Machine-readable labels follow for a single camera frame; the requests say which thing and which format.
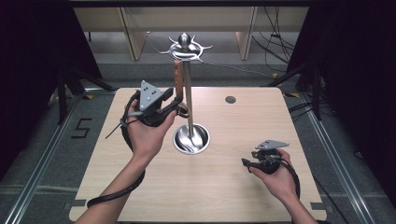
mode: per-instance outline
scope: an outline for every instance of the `hand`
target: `hand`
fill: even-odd
[[[136,107],[137,100],[134,100],[131,103],[129,112],[134,112]],[[172,111],[158,127],[149,127],[140,121],[135,121],[128,125],[128,134],[134,147],[134,157],[151,161],[158,154],[163,145],[163,138],[174,123],[176,114],[176,111]],[[127,122],[133,120],[136,120],[136,118],[130,117]]]
[[[281,156],[281,158],[285,161],[290,162],[290,155],[283,149],[277,150]],[[296,195],[296,187],[294,184],[293,177],[286,167],[280,165],[279,168],[271,175],[268,175],[261,171],[260,169],[250,167],[250,172],[255,176],[260,178],[268,190],[278,198],[282,203],[290,198],[298,198]]]

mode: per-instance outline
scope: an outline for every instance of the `round metal base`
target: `round metal base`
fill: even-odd
[[[209,131],[200,124],[193,124],[193,136],[189,136],[189,125],[183,125],[175,131],[173,143],[175,148],[188,155],[195,155],[209,146]]]

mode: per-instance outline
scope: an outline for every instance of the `black backdrop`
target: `black backdrop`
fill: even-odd
[[[27,147],[66,65],[101,77],[73,8],[1,1],[0,179]]]
[[[309,9],[288,70],[308,59],[333,13],[331,5]],[[346,0],[338,19],[318,60],[324,90],[396,207],[396,3]]]

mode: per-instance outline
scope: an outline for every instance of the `metal rail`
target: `metal rail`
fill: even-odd
[[[306,93],[300,93],[300,95],[302,97],[303,103],[309,103],[309,98]],[[315,131],[317,132],[318,137],[325,148],[327,156],[329,157],[330,162],[332,163],[332,166],[337,173],[341,185],[344,187],[346,195],[349,198],[353,208],[355,209],[359,220],[361,221],[361,223],[374,224],[374,217],[370,213],[366,201],[361,196],[358,187],[349,175],[349,172],[347,171],[343,160],[338,155],[338,152],[334,144],[332,143],[330,136],[327,134],[323,123],[320,120],[316,119],[312,111],[308,112],[308,117],[310,118],[315,128]]]
[[[13,207],[11,208],[7,219],[6,224],[16,224],[20,223],[21,219],[30,203],[32,201],[33,196],[35,195],[35,190],[43,176],[46,172],[48,165],[50,164],[50,160],[54,155],[57,146],[59,145],[63,135],[64,130],[69,124],[69,120],[80,101],[81,96],[74,97],[69,105],[69,113],[64,119],[64,122],[55,130],[55,133],[49,140],[49,144],[47,145],[46,149],[43,152],[37,166],[35,167],[32,175],[30,176],[29,180],[27,181],[26,185],[24,186],[21,195],[19,196],[18,200],[15,202]]]

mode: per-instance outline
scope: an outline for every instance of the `hand-held controller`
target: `hand-held controller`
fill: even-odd
[[[259,162],[251,162],[247,159],[242,159],[242,164],[247,167],[248,171],[249,167],[255,167],[271,175],[279,168],[281,162],[280,155],[276,149],[278,147],[287,147],[288,145],[287,143],[274,140],[265,140],[256,146],[258,151],[251,152],[252,157],[259,160]]]
[[[172,103],[161,108],[163,101],[168,100],[173,95],[173,91],[173,88],[162,91],[143,80],[140,91],[136,91],[128,103],[128,105],[130,105],[132,101],[136,99],[138,107],[134,112],[128,112],[129,106],[125,108],[126,111],[120,121],[122,126],[127,125],[127,118],[136,117],[148,126],[158,127],[165,121],[166,117],[173,110],[176,110],[177,114],[182,118],[187,118],[189,116],[189,112],[188,108],[182,103],[182,97],[175,97]]]

